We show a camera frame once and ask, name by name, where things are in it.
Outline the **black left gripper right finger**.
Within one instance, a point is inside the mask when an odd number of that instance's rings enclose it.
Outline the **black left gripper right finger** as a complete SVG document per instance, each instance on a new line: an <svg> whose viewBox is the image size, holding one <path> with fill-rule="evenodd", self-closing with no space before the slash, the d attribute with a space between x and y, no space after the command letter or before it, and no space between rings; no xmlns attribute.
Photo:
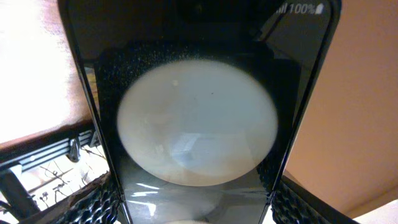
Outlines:
<svg viewBox="0 0 398 224"><path fill-rule="evenodd" d="M271 203L276 224L359 224L283 176Z"/></svg>

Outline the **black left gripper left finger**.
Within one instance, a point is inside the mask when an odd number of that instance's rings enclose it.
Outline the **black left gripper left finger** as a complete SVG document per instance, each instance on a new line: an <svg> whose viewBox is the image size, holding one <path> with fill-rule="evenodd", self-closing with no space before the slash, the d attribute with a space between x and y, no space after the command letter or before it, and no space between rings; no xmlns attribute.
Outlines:
<svg viewBox="0 0 398 224"><path fill-rule="evenodd" d="M19 224L112 224L118 219L120 199L110 172Z"/></svg>

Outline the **black smartphone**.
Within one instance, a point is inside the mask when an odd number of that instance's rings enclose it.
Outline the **black smartphone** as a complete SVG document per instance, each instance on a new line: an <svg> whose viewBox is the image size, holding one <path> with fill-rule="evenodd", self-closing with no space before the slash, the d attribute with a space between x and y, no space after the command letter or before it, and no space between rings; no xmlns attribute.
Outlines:
<svg viewBox="0 0 398 224"><path fill-rule="evenodd" d="M128 223L262 223L342 3L59 1Z"/></svg>

